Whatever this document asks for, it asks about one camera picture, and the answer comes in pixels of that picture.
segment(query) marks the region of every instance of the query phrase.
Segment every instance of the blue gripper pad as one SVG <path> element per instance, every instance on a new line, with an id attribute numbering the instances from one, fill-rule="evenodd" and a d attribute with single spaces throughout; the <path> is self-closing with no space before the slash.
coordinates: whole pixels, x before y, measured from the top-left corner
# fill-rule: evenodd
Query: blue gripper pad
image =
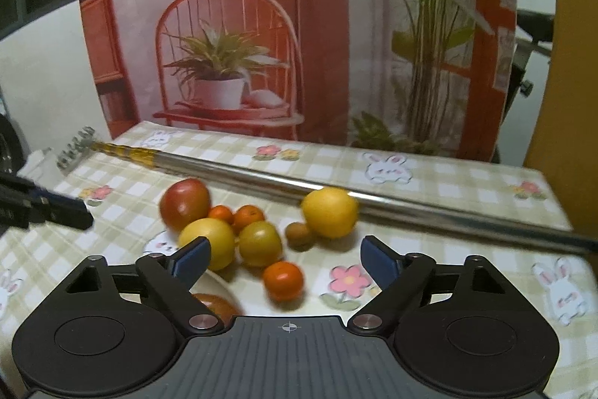
<path id="1" fill-rule="evenodd" d="M 172 275 L 177 277 L 187 289 L 190 289 L 206 271 L 210 264 L 211 254 L 210 241 L 202 239 L 199 244 L 194 245 L 175 261 Z"/>
<path id="2" fill-rule="evenodd" d="M 382 290 L 390 286 L 401 274 L 400 263 L 368 239 L 361 241 L 360 253 L 361 265 Z"/>

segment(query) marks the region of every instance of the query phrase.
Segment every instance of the kiwi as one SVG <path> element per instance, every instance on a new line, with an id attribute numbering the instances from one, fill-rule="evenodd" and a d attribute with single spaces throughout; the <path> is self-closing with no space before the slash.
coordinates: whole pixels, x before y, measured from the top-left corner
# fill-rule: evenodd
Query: kiwi
<path id="1" fill-rule="evenodd" d="M 306 246 L 316 240 L 313 232 L 302 222 L 293 222 L 286 226 L 285 237 L 290 247 Z"/>

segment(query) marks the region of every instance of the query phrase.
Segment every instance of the white plate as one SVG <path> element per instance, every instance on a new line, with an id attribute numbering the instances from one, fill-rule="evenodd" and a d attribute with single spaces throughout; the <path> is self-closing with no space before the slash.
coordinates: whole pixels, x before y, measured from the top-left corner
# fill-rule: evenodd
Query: white plate
<path id="1" fill-rule="evenodd" d="M 191 287 L 189 290 L 191 293 L 201 292 L 204 294 L 215 294 L 216 296 L 220 296 L 227 300 L 234 308 L 236 308 L 240 314 L 243 313 L 243 307 L 241 306 L 238 299 L 232 294 L 231 290 L 228 288 L 228 284 L 226 281 L 222 279 L 222 277 L 214 274 L 212 271 L 206 271 L 204 274 L 199 278 L 199 280 Z M 121 297 L 139 303 L 139 295 L 138 294 L 121 294 Z"/>

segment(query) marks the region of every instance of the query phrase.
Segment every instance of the white wall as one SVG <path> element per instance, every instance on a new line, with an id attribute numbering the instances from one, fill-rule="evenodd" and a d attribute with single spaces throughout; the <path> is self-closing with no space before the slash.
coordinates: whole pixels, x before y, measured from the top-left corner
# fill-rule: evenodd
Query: white wall
<path id="1" fill-rule="evenodd" d="M 110 139 L 74 1 L 0 41 L 0 89 L 31 151 L 61 151 L 92 126 Z"/>
<path id="2" fill-rule="evenodd" d="M 517 0 L 517 8 L 554 14 L 556 0 Z M 517 36 L 530 39 L 519 28 L 517 28 Z M 548 59 L 545 56 L 537 53 L 531 56 L 524 79 L 533 83 L 533 91 L 529 98 L 517 93 L 511 110 L 500 128 L 498 148 L 500 162 L 503 164 L 523 165 L 544 97 L 548 68 Z"/>

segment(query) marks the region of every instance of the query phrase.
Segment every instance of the white pot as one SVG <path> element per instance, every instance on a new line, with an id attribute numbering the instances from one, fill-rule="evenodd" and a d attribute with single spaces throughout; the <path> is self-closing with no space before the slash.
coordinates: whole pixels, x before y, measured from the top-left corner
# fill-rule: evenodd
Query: white pot
<path id="1" fill-rule="evenodd" d="M 241 108 L 245 80 L 198 80 L 193 81 L 193 102 L 206 109 L 234 110 Z"/>

